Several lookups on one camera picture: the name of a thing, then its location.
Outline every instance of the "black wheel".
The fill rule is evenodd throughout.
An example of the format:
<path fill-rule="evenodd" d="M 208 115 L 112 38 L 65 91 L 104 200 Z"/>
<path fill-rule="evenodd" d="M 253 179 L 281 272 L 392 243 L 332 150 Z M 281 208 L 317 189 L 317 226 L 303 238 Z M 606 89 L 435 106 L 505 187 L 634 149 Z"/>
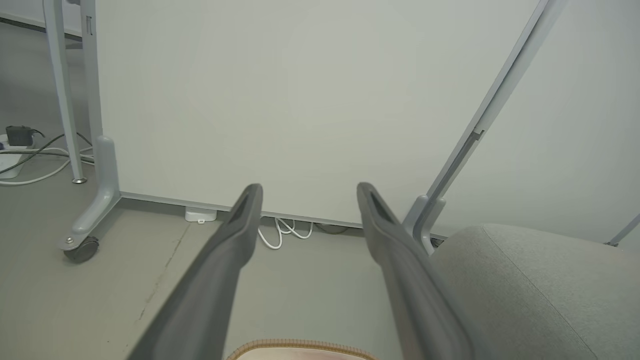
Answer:
<path fill-rule="evenodd" d="M 89 236 L 84 239 L 80 246 L 73 250 L 63 252 L 65 253 L 65 256 L 74 263 L 84 263 L 95 255 L 95 252 L 98 251 L 98 246 L 98 239 L 93 236 Z"/>

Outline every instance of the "black power adapter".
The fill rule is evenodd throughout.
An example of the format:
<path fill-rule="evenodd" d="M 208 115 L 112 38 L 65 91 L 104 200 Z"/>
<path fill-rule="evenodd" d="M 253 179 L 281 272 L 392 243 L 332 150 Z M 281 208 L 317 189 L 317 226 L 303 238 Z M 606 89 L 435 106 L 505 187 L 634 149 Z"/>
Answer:
<path fill-rule="evenodd" d="M 28 126 L 7 126 L 6 137 L 10 146 L 31 146 L 33 145 L 33 133 L 44 134 Z"/>

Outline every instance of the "black cable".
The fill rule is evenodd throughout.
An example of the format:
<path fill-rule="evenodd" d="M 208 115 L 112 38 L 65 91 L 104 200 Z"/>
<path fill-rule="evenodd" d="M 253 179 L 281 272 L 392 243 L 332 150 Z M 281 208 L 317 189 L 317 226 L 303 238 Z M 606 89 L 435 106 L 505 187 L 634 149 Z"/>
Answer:
<path fill-rule="evenodd" d="M 55 138 L 53 138 L 53 140 L 51 140 L 50 142 L 48 142 L 46 145 L 44 145 L 43 147 L 39 148 L 38 151 L 34 152 L 33 154 L 31 154 L 30 156 L 27 156 L 26 159 L 18 162 L 17 164 L 15 164 L 14 166 L 10 166 L 4 170 L 0 170 L 0 174 L 2 174 L 3 172 L 7 172 L 15 167 L 18 167 L 22 164 L 24 164 L 25 162 L 31 160 L 34 156 L 36 156 L 38 153 L 42 152 L 44 149 L 46 149 L 49 145 L 51 145 L 54 141 L 56 141 L 57 139 L 61 138 L 62 136 L 65 136 L 64 134 L 62 135 L 58 135 Z"/>
<path fill-rule="evenodd" d="M 31 129 L 31 130 L 33 130 L 33 132 L 34 132 L 34 133 L 38 133 L 38 134 L 40 134 L 40 136 L 42 136 L 43 138 L 45 138 L 45 137 L 46 137 L 46 136 L 44 136 L 44 134 L 43 134 L 43 133 L 41 133 L 41 132 L 40 132 L 40 130 L 36 130 L 36 129 Z"/>
<path fill-rule="evenodd" d="M 86 139 L 86 138 L 85 138 L 81 133 L 76 133 L 76 134 L 78 134 L 78 135 L 79 135 L 79 136 L 80 136 L 84 141 L 86 141 L 89 145 L 93 146 L 93 145 L 91 144 L 91 142 L 90 142 L 89 140 L 87 140 L 87 139 Z M 11 169 L 13 169 L 13 168 L 15 168 L 15 167 L 18 167 L 18 166 L 20 166 L 20 165 L 24 164 L 25 162 L 27 162 L 27 161 L 29 161 L 29 160 L 33 159 L 33 157 L 34 157 L 34 156 L 36 156 L 37 154 L 40 154 L 44 149 L 46 149 L 49 145 L 51 145 L 54 141 L 56 141 L 57 139 L 61 138 L 62 136 L 65 136 L 65 135 L 64 135 L 64 134 L 62 134 L 62 135 L 58 135 L 58 136 L 56 136 L 56 137 L 55 137 L 55 138 L 53 138 L 50 142 L 46 143 L 43 147 L 39 148 L 39 149 L 38 149 L 38 151 L 31 153 L 31 155 L 30 155 L 30 156 L 27 156 L 27 158 L 26 158 L 26 159 L 24 159 L 24 160 L 22 160 L 22 161 L 18 162 L 17 164 L 15 164 L 15 165 L 13 165 L 13 166 L 10 166 L 10 167 L 6 168 L 6 169 L 4 169 L 4 170 L 0 170 L 0 174 L 2 174 L 3 172 L 7 172 L 7 171 L 9 171 L 9 170 L 11 170 Z"/>
<path fill-rule="evenodd" d="M 349 230 L 349 227 L 347 227 L 347 226 L 342 226 L 342 227 L 344 228 L 343 230 L 335 231 L 335 232 L 333 232 L 333 231 L 327 231 L 327 229 L 323 229 L 323 227 L 322 227 L 322 226 L 320 226 L 320 224 L 318 224 L 317 222 L 314 222 L 314 224 L 316 225 L 316 227 L 317 227 L 318 229 L 322 230 L 323 232 L 325 232 L 325 233 L 327 233 L 327 234 L 329 234 L 329 235 L 338 235 L 338 234 L 345 233 L 347 230 Z"/>
<path fill-rule="evenodd" d="M 32 154 L 31 151 L 24 151 L 24 150 L 14 150 L 14 151 L 3 151 L 0 152 L 0 155 L 2 154 Z M 38 155 L 56 155 L 56 156 L 63 156 L 65 158 L 68 158 L 69 155 L 67 154 L 60 154 L 58 152 L 47 152 L 47 151 L 41 151 L 38 153 Z M 91 160 L 91 159 L 82 159 L 82 161 L 85 161 L 87 163 L 95 163 L 95 161 Z"/>
<path fill-rule="evenodd" d="M 87 140 L 84 135 L 82 135 L 81 133 L 76 133 L 78 134 L 78 136 L 80 136 L 82 138 L 82 140 L 86 141 L 87 144 L 89 144 L 90 146 L 93 146 L 93 144 L 91 143 L 91 141 Z"/>

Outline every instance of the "white wall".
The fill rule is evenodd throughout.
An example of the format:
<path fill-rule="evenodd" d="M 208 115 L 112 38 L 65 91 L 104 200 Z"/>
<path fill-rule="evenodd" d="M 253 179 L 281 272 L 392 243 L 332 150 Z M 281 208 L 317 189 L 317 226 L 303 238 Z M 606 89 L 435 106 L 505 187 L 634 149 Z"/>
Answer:
<path fill-rule="evenodd" d="M 82 36 L 80 6 L 68 4 L 63 0 L 62 13 L 65 19 L 65 32 Z M 2 0 L 0 1 L 0 17 L 44 28 L 42 0 Z"/>
<path fill-rule="evenodd" d="M 492 222 L 605 242 L 640 212 L 638 18 L 638 1 L 568 1 L 435 234 Z M 620 247 L 640 250 L 640 231 Z"/>
<path fill-rule="evenodd" d="M 360 223 L 368 181 L 402 218 L 537 4 L 99 1 L 120 190 L 229 206 L 261 183 L 265 212 Z"/>

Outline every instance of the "white cable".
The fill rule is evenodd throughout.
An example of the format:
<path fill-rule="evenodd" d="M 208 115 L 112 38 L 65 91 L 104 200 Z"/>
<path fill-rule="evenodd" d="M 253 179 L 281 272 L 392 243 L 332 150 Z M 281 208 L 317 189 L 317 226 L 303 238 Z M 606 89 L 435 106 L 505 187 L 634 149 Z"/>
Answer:
<path fill-rule="evenodd" d="M 262 235 L 262 231 L 260 231 L 260 229 L 258 229 L 258 235 L 260 236 L 260 239 L 262 239 L 262 242 L 264 242 L 265 245 L 267 245 L 267 247 L 269 249 L 273 249 L 273 250 L 278 250 L 280 247 L 282 247 L 282 235 L 286 235 L 286 234 L 293 234 L 295 237 L 299 238 L 299 239 L 308 239 L 309 236 L 311 236 L 311 233 L 314 230 L 314 223 L 310 223 L 310 227 L 309 227 L 309 233 L 302 236 L 300 234 L 298 234 L 296 232 L 296 221 L 293 220 L 293 226 L 289 226 L 289 224 L 287 224 L 284 220 L 282 220 L 281 218 L 273 218 L 275 224 L 276 224 L 276 230 L 278 231 L 278 245 L 277 246 L 273 246 L 272 244 L 270 244 L 267 239 L 264 238 L 264 235 Z M 282 230 L 282 228 L 280 227 L 280 222 L 284 224 L 284 226 L 286 226 L 287 229 L 289 229 L 288 231 L 286 230 Z"/>
<path fill-rule="evenodd" d="M 273 246 L 272 244 L 270 244 L 267 241 L 267 239 L 264 238 L 264 235 L 262 235 L 262 231 L 260 231 L 260 229 L 258 228 L 258 235 L 260 236 L 260 239 L 262 239 L 262 242 L 264 242 L 264 244 L 267 245 L 267 247 L 272 250 L 278 250 L 280 247 L 282 247 L 282 232 L 279 229 L 277 219 L 275 219 L 275 222 L 276 222 L 276 227 L 278 227 L 278 237 L 279 237 L 277 246 Z"/>
<path fill-rule="evenodd" d="M 286 227 L 287 227 L 287 229 L 289 229 L 289 233 L 292 233 L 292 234 L 293 234 L 293 235 L 295 235 L 297 238 L 302 239 L 302 240 L 304 240 L 304 239 L 309 239 L 309 236 L 311 236 L 311 233 L 312 233 L 312 232 L 313 232 L 313 230 L 314 230 L 314 223 L 311 223 L 311 227 L 309 227 L 309 233 L 308 233 L 308 234 L 306 234 L 306 235 L 304 235 L 304 236 L 302 236 L 302 235 L 298 234 L 298 233 L 294 230 L 294 229 L 296 228 L 296 221 L 295 221 L 295 220 L 293 220 L 293 227 L 290 227 L 290 226 L 289 226 L 289 224 L 287 224 L 286 222 L 284 222 L 284 220 L 282 220 L 281 218 L 275 218 L 275 219 L 276 219 L 276 227 L 278 228 L 278 231 L 281 231 L 281 230 L 280 230 L 280 226 L 278 225 L 278 222 L 281 222 L 281 223 L 283 223 L 283 224 L 284 224 L 284 226 L 286 226 Z"/>
<path fill-rule="evenodd" d="M 38 149 L 24 149 L 24 150 L 19 150 L 20 152 L 36 152 Z M 42 151 L 51 151 L 51 150 L 58 150 L 63 152 L 66 155 L 69 155 L 68 151 L 66 151 L 65 149 L 60 149 L 59 147 L 48 147 L 46 149 L 43 149 Z M 9 152 L 9 151 L 16 151 L 16 149 L 7 149 L 7 150 L 0 150 L 0 154 L 4 153 L 4 152 Z M 88 161 L 82 160 L 82 158 L 88 158 L 88 159 L 93 159 L 93 156 L 89 156 L 89 155 L 85 155 L 85 154 L 80 154 L 81 157 L 81 161 L 85 164 L 89 164 L 89 165 L 94 165 L 93 163 L 90 163 Z M 62 169 L 64 169 L 67 165 L 69 165 L 69 163 L 71 163 L 71 160 L 67 160 L 65 161 L 64 164 L 62 164 L 62 166 L 60 166 L 59 168 L 57 168 L 56 170 L 54 170 L 53 172 L 44 175 L 44 176 L 40 176 L 37 179 L 32 179 L 32 180 L 27 180 L 27 181 L 0 181 L 0 185 L 27 185 L 27 184 L 33 184 L 33 183 L 37 183 L 38 181 L 47 179 L 49 177 L 52 177 L 53 175 L 56 175 L 58 172 L 61 172 Z"/>
<path fill-rule="evenodd" d="M 93 147 L 87 147 L 86 149 L 82 149 L 80 151 L 88 151 L 88 150 L 92 150 Z M 65 155 L 69 155 L 69 152 L 66 151 L 65 149 L 59 148 L 59 147 L 46 147 L 44 149 L 42 149 L 42 151 L 52 151 L 52 150 L 56 150 L 56 151 L 60 151 Z M 20 152 L 36 152 L 36 151 L 40 151 L 40 149 L 6 149 L 6 150 L 0 150 L 0 154 L 4 153 L 4 152 L 15 152 L 15 151 L 20 151 Z M 93 155 L 89 155 L 89 154 L 80 154 L 81 158 L 88 158 L 88 159 L 93 159 Z"/>

